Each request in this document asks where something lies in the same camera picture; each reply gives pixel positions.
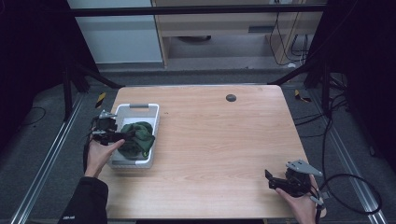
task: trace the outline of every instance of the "white plastic basket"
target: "white plastic basket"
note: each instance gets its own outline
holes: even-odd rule
[[[118,150],[108,160],[108,165],[113,169],[131,169],[131,168],[150,168],[154,157],[154,148],[157,142],[158,126],[160,124],[160,106],[156,104],[123,104],[117,107],[116,123],[117,132],[120,132],[125,124],[136,123],[139,121],[148,122],[152,126],[153,135],[155,136],[148,157],[145,159],[142,155],[133,158],[125,158]]]

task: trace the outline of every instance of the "green fabric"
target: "green fabric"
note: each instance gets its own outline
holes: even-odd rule
[[[152,127],[145,121],[125,124],[121,132],[135,131],[132,141],[126,141],[120,148],[119,153],[126,158],[136,157],[141,152],[143,157],[149,156],[149,150],[154,144],[155,137],[152,135]]]

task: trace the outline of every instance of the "table top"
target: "table top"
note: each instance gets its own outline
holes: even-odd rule
[[[122,88],[112,112],[148,103],[160,105],[153,165],[104,167],[108,218],[292,217],[264,176],[285,178],[287,161],[307,161],[278,86]]]

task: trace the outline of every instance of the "black horizontal bar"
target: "black horizontal bar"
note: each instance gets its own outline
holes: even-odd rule
[[[258,12],[314,12],[324,11],[326,4],[300,5],[240,5],[240,6],[192,6],[192,7],[114,7],[75,8],[51,10],[49,13],[66,14],[74,17],[143,16],[213,13],[258,13]]]

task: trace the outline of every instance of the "black sleeve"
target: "black sleeve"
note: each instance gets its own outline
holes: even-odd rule
[[[107,223],[107,184],[94,177],[82,177],[58,224]]]

